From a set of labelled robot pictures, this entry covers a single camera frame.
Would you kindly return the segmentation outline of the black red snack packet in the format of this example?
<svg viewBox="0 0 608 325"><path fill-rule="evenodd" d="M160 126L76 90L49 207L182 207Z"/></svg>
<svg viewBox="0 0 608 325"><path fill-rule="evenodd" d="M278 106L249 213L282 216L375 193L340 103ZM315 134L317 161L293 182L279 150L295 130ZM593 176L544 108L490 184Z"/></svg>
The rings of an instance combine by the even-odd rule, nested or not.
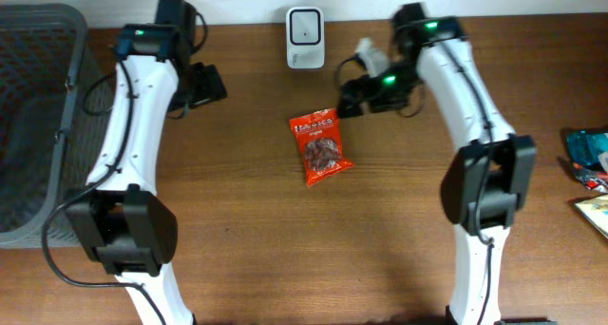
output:
<svg viewBox="0 0 608 325"><path fill-rule="evenodd" d="M605 172L590 170L576 162L572 163L572 169L575 178L588 190L607 193L607 174Z"/></svg>

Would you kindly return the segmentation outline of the beige wet wipes pack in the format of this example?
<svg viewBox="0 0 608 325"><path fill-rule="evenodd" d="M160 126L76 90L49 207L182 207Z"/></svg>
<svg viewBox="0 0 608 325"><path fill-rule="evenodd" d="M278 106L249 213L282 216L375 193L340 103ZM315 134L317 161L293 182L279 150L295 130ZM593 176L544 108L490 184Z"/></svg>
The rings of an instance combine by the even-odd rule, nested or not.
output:
<svg viewBox="0 0 608 325"><path fill-rule="evenodd" d="M575 203L576 208L605 238L608 231L607 205L606 195Z"/></svg>

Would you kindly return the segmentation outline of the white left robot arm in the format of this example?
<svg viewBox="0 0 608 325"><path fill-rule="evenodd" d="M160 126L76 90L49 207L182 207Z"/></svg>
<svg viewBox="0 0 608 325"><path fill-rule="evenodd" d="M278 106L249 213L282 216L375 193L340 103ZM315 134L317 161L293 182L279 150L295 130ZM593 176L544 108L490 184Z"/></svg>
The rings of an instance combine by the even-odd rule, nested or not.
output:
<svg viewBox="0 0 608 325"><path fill-rule="evenodd" d="M178 222L157 196L156 169L167 118L227 96L213 65L193 63L206 25L185 0L159 0L150 24L125 25L114 47L116 89L99 157L66 216L86 256L124 288L144 324L193 324L172 260Z"/></svg>

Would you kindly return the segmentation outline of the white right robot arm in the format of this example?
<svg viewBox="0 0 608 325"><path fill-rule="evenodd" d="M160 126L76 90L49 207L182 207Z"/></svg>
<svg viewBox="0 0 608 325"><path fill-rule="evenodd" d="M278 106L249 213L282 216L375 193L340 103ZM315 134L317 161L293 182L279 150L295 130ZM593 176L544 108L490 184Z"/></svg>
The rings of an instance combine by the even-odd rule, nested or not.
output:
<svg viewBox="0 0 608 325"><path fill-rule="evenodd" d="M352 59L366 73L340 85L337 115L400 111L417 86L430 89L455 152L440 185L456 249L446 319L500 324L502 255L525 204L537 147L531 137L518 135L494 104L457 17L430 17L418 2L403 5L390 21L390 44L399 59L361 39Z"/></svg>

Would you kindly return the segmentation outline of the blue mouthwash bottle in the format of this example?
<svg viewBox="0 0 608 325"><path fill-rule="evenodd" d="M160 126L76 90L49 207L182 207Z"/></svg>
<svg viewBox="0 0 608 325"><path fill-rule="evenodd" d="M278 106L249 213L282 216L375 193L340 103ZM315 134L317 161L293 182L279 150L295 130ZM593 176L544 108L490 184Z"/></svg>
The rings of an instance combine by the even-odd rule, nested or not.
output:
<svg viewBox="0 0 608 325"><path fill-rule="evenodd" d="M607 151L607 133L577 130L566 136L571 159L584 167L600 167L600 156Z"/></svg>

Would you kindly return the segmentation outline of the red Hacks candy bag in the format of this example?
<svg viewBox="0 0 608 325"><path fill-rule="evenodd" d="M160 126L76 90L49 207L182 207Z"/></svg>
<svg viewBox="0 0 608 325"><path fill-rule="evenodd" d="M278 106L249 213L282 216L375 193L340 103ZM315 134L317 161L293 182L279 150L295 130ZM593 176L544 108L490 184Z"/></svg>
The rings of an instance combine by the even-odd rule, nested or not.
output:
<svg viewBox="0 0 608 325"><path fill-rule="evenodd" d="M297 141L305 168L306 185L309 187L354 167L354 162L343 156L339 122L335 108L290 120L290 129Z"/></svg>

